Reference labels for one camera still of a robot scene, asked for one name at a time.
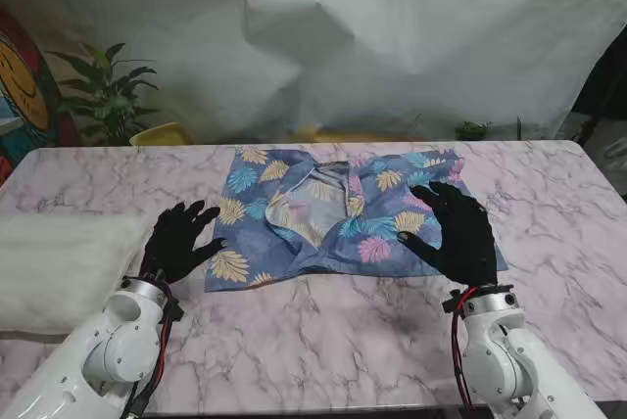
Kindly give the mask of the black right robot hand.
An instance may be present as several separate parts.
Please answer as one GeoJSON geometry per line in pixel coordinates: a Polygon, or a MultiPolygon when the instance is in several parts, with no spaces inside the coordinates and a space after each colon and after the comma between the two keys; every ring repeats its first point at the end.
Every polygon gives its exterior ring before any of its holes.
{"type": "Polygon", "coordinates": [[[433,210],[441,227],[441,246],[436,249],[408,231],[398,233],[400,243],[453,282],[496,285],[495,240],[484,207],[447,183],[432,181],[412,187],[411,193],[433,210]]]}

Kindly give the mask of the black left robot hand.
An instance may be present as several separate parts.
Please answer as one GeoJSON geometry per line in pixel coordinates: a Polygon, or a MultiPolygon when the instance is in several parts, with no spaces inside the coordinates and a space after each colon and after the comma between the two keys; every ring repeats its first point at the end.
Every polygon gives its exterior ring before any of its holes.
{"type": "Polygon", "coordinates": [[[224,238],[215,238],[198,248],[195,245],[205,227],[219,214],[219,207],[205,209],[204,200],[196,201],[189,207],[178,203],[164,210],[145,245],[139,274],[156,275],[162,271],[165,282],[172,284],[215,256],[226,247],[224,238]]]}

